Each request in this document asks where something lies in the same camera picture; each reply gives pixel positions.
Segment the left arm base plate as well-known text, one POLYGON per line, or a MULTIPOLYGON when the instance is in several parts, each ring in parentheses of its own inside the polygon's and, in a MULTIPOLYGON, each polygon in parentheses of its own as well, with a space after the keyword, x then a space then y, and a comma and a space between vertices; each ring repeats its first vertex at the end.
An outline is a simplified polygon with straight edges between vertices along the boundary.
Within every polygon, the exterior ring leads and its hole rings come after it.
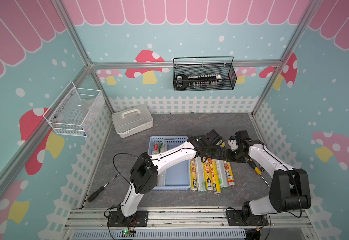
POLYGON ((121 211, 110 211, 106 216, 108 227, 146 227, 149 211, 137 211, 125 217, 121 211))

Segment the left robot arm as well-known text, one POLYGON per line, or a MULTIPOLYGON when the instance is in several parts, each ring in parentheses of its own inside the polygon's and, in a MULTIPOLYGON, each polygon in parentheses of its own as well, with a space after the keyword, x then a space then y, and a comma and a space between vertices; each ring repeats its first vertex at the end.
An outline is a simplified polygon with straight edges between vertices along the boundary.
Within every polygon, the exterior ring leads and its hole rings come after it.
POLYGON ((156 155, 142 153, 130 170, 130 177, 123 178, 128 182, 128 191, 124 200, 117 206, 117 213, 129 218, 137 212, 143 195, 156 187, 158 175, 183 161, 197 157, 214 160, 227 160, 228 149, 220 142, 222 137, 212 130, 206 135, 190 137, 176 148, 156 155))

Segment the yellow red wrap roll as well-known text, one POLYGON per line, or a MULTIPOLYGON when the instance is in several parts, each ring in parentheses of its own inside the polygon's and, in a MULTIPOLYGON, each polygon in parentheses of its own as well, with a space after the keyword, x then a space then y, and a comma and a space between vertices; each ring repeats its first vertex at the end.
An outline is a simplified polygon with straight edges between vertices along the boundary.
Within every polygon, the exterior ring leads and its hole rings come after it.
POLYGON ((191 175, 191 191, 197 191, 197 177, 196 177, 196 167, 195 160, 190 160, 190 175, 191 175))

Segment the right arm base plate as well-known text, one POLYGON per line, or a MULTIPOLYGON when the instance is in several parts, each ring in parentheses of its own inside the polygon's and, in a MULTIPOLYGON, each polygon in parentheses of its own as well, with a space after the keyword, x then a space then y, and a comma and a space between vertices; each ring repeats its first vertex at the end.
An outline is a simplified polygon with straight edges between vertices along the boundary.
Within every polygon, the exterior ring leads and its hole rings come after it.
POLYGON ((229 226, 231 227, 249 227, 254 226, 257 228, 263 228, 269 225, 267 216, 260 215, 255 216, 248 211, 236 210, 234 208, 225 209, 225 215, 229 226))

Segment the light blue plastic basket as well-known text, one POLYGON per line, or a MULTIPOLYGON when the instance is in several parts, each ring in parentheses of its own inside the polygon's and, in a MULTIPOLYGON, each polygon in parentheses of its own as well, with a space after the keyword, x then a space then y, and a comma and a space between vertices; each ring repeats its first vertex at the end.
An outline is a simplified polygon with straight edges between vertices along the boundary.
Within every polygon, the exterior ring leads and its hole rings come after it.
MULTIPOLYGON (((154 142, 166 141, 168 150, 176 148, 188 140, 187 136, 152 136, 149 139, 148 154, 151 155, 154 142)), ((153 188, 154 191, 186 191, 191 187, 189 160, 166 169, 165 187, 153 188)))

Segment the clear green wrap roll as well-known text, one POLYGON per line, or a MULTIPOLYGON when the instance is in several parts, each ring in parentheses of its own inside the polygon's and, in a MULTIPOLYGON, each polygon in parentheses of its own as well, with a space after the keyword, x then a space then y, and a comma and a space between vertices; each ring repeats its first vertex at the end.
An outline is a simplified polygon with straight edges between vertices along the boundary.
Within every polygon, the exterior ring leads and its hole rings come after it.
POLYGON ((197 157, 195 159, 195 168, 196 168, 197 191, 199 193, 206 193, 203 163, 200 157, 197 157))

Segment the yellow blue-label wrap roll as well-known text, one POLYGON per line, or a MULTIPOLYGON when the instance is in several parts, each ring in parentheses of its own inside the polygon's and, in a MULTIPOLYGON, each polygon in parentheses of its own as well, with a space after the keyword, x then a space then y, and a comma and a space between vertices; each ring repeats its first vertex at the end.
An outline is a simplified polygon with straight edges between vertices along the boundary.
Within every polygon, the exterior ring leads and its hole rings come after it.
POLYGON ((210 174, 211 174, 211 179, 212 179, 213 192, 215 195, 220 195, 221 188, 220 188, 220 182, 219 182, 216 162, 213 159, 209 159, 208 162, 209 162, 210 174))

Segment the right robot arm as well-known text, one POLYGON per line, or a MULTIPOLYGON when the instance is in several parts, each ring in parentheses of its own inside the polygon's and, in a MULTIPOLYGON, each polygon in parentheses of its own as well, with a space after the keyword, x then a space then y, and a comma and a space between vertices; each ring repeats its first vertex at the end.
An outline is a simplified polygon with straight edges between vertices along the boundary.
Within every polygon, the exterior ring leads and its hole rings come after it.
POLYGON ((247 201, 241 211, 243 219, 266 216, 311 207, 308 174, 285 163, 260 140, 252 140, 247 131, 238 131, 230 137, 226 151, 231 163, 260 165, 272 178, 269 194, 258 200, 247 201))

